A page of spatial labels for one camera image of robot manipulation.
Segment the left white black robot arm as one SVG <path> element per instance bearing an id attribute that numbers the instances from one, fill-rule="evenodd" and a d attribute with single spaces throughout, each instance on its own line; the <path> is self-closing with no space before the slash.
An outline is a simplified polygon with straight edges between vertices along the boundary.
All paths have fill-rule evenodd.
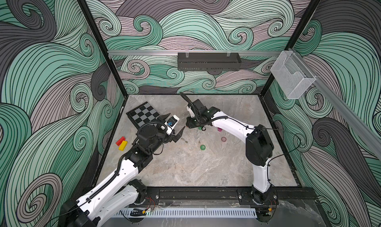
<path id="1" fill-rule="evenodd" d="M 143 124 L 116 169 L 93 189 L 62 205 L 58 226 L 100 227 L 125 207 L 144 203 L 147 187 L 136 176 L 153 160 L 159 147 L 182 137 L 182 130 L 174 131 L 179 120 L 166 114 Z"/>

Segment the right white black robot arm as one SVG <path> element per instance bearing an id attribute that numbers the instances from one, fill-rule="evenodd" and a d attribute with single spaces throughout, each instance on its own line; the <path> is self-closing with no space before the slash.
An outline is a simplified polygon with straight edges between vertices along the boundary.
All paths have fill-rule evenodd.
<path id="1" fill-rule="evenodd" d="M 274 188 L 269 178 L 271 161 L 297 150 L 300 145 L 274 157 L 274 144 L 269 136 L 269 129 L 265 126 L 249 125 L 228 116 L 216 107 L 208 109 L 199 99 L 192 102 L 186 94 L 180 93 L 180 96 L 188 103 L 190 115 L 186 121 L 187 128 L 205 131 L 208 125 L 214 126 L 234 135 L 245 144 L 246 158 L 253 165 L 253 202 L 258 205 L 267 202 L 272 197 Z"/>

